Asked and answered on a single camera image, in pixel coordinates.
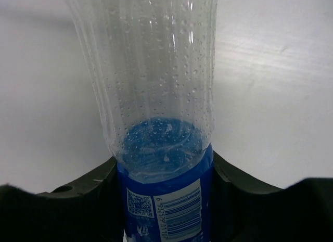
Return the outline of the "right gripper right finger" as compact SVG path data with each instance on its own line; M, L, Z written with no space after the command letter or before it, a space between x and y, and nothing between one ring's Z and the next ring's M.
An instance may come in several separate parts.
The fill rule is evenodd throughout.
M213 155L212 241L332 241L331 178L283 189Z

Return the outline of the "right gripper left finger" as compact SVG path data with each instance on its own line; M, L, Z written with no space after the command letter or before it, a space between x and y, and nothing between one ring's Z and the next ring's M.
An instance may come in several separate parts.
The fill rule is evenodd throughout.
M123 235L114 158L52 192L1 185L1 241L122 241Z

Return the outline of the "clear bottle blue label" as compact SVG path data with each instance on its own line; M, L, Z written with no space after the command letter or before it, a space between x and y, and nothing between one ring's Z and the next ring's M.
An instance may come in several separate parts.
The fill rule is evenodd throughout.
M66 0L129 241L210 241L217 0Z

